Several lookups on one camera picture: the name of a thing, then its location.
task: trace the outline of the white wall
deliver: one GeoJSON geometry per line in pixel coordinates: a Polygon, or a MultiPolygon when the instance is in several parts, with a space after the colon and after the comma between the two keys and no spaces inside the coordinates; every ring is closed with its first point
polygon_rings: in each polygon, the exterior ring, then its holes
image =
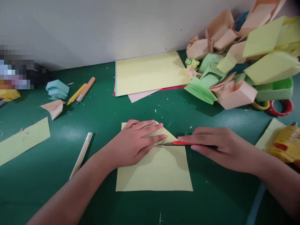
{"type": "Polygon", "coordinates": [[[254,0],[2,0],[0,36],[51,70],[185,49],[230,8],[254,0]]]}

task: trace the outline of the red utility knife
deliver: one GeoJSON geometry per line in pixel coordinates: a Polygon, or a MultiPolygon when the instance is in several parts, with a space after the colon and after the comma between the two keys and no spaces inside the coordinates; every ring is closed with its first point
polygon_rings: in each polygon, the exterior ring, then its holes
{"type": "Polygon", "coordinates": [[[181,141],[174,141],[174,142],[167,142],[167,143],[163,143],[163,144],[159,144],[159,145],[182,145],[182,146],[185,146],[185,145],[194,145],[193,143],[188,143],[188,142],[181,142],[181,141]]]}

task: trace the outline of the finger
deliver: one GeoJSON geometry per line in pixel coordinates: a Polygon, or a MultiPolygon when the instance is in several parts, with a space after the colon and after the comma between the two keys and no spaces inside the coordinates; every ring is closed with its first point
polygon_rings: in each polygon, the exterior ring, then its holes
{"type": "Polygon", "coordinates": [[[207,146],[203,145],[192,145],[191,149],[201,153],[202,155],[206,156],[207,158],[210,158],[211,160],[215,161],[216,163],[220,162],[220,158],[222,157],[222,153],[213,150],[207,146]]]}
{"type": "Polygon", "coordinates": [[[219,132],[218,127],[197,127],[192,134],[217,134],[219,132]]]}
{"type": "Polygon", "coordinates": [[[139,123],[137,123],[135,126],[134,126],[134,129],[135,130],[139,130],[139,129],[142,129],[146,126],[150,126],[152,124],[155,123],[155,120],[146,120],[146,121],[141,121],[139,123]]]}
{"type": "Polygon", "coordinates": [[[138,120],[129,120],[126,125],[124,126],[123,129],[129,129],[132,128],[133,125],[137,124],[139,121],[138,120]]]}
{"type": "Polygon", "coordinates": [[[160,142],[160,141],[164,140],[165,138],[166,138],[166,135],[161,134],[161,135],[152,136],[152,137],[145,137],[142,139],[144,139],[143,143],[145,144],[145,146],[149,146],[149,145],[153,145],[157,142],[160,142]]]}
{"type": "Polygon", "coordinates": [[[148,134],[151,134],[157,130],[159,130],[160,128],[163,127],[163,124],[160,123],[160,124],[157,124],[157,125],[154,125],[154,126],[148,126],[148,127],[145,127],[143,129],[140,129],[139,130],[139,135],[140,137],[144,137],[144,136],[147,136],[148,134]]]}
{"type": "Polygon", "coordinates": [[[178,137],[178,140],[194,144],[215,145],[218,147],[224,147],[223,139],[218,134],[186,135],[178,137]]]}
{"type": "Polygon", "coordinates": [[[153,148],[153,145],[146,146],[142,148],[135,156],[135,164],[137,164],[142,158],[144,158],[145,155],[149,153],[149,151],[153,148]]]}

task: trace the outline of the red scissors handle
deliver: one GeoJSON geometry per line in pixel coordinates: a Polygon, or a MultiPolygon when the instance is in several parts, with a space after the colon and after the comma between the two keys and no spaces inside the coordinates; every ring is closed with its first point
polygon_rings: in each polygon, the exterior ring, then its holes
{"type": "Polygon", "coordinates": [[[291,114],[291,112],[294,110],[293,102],[290,99],[281,100],[283,102],[283,105],[285,107],[284,112],[277,112],[274,108],[274,100],[269,101],[270,107],[267,109],[269,113],[275,116],[287,116],[291,114]]]}

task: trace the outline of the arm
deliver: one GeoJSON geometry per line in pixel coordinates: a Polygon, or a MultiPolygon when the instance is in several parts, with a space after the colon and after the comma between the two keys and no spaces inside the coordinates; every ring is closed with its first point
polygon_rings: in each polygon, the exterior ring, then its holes
{"type": "Polygon", "coordinates": [[[144,137],[163,127],[154,120],[129,120],[124,129],[95,153],[27,224],[77,224],[94,193],[114,169],[137,164],[166,135],[144,137]]]}
{"type": "Polygon", "coordinates": [[[198,127],[178,140],[199,144],[191,148],[227,169],[258,176],[284,210],[300,219],[300,175],[279,159],[226,128],[198,127]]]}

